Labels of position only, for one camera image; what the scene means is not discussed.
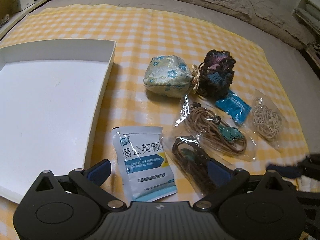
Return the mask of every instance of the brown cord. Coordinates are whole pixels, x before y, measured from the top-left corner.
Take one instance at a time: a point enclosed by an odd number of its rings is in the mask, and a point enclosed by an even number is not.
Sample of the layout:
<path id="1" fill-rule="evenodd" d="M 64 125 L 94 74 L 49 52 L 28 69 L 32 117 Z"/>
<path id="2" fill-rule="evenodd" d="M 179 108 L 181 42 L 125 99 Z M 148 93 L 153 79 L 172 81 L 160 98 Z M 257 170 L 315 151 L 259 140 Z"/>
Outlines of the brown cord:
<path id="1" fill-rule="evenodd" d="M 186 145 L 191 146 L 192 150 L 182 147 Z M 209 195 L 217 189 L 217 186 L 208 175 L 207 163 L 211 158 L 199 146 L 199 143 L 193 136 L 177 138 L 172 146 L 172 153 L 179 166 L 192 177 L 192 180 L 204 195 Z"/>
<path id="2" fill-rule="evenodd" d="M 220 133 L 218 125 L 223 125 L 224 127 L 231 126 L 223 121 L 220 116 L 205 107 L 191 109 L 190 114 L 185 120 L 185 124 L 191 134 L 200 134 L 201 140 L 204 140 L 208 146 L 214 144 L 214 147 L 223 152 L 241 155 L 247 148 L 245 136 L 243 139 L 228 141 Z"/>

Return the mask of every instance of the open cardboard box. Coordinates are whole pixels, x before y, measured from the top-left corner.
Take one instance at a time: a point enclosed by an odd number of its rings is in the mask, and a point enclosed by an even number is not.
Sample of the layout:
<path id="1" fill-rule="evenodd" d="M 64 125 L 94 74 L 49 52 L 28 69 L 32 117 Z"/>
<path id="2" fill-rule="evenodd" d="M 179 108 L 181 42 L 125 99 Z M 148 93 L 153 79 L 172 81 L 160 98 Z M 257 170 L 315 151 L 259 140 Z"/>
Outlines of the open cardboard box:
<path id="1" fill-rule="evenodd" d="M 115 41 L 61 39 L 0 49 L 0 195 L 19 203 L 42 170 L 90 165 Z"/>

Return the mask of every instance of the mattress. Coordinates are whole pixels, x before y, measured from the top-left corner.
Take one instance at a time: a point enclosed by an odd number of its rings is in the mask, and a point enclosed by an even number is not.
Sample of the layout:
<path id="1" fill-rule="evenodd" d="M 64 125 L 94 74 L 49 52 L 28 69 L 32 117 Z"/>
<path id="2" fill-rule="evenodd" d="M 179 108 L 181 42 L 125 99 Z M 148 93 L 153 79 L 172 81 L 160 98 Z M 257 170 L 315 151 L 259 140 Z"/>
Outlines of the mattress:
<path id="1" fill-rule="evenodd" d="M 45 8 L 63 7 L 72 4 L 111 4 L 120 7 L 171 11 L 214 23 L 253 41 L 264 50 L 269 64 L 284 87 L 297 113 L 309 150 L 311 152 L 320 151 L 320 141 L 318 139 L 320 134 L 320 119 L 318 117 L 320 80 L 295 48 L 232 16 L 175 0 L 51 0 L 31 14 L 37 14 Z"/>

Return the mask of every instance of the metal screw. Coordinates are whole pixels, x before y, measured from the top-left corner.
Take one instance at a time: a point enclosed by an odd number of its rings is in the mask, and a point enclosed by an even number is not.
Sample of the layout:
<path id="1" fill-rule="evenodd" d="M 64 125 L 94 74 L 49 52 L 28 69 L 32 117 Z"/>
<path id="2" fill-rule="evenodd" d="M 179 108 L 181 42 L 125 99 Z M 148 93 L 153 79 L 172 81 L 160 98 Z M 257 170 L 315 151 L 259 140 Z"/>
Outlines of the metal screw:
<path id="1" fill-rule="evenodd" d="M 211 207 L 211 202 L 206 200 L 201 200 L 196 203 L 196 206 L 201 209 L 207 209 Z"/>
<path id="2" fill-rule="evenodd" d="M 121 200 L 111 200 L 108 202 L 108 207 L 110 208 L 121 208 L 124 205 L 124 203 Z"/>

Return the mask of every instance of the white foil packet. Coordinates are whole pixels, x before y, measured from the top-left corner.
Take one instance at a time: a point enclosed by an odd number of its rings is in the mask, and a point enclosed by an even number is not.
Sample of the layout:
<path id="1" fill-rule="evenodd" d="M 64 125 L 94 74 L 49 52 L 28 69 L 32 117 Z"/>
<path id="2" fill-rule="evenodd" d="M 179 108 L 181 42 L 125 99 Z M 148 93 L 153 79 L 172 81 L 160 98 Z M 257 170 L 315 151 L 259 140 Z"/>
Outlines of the white foil packet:
<path id="1" fill-rule="evenodd" d="M 128 201 L 151 202 L 177 192 L 161 144 L 162 127 L 125 126 L 112 130 L 113 145 Z"/>

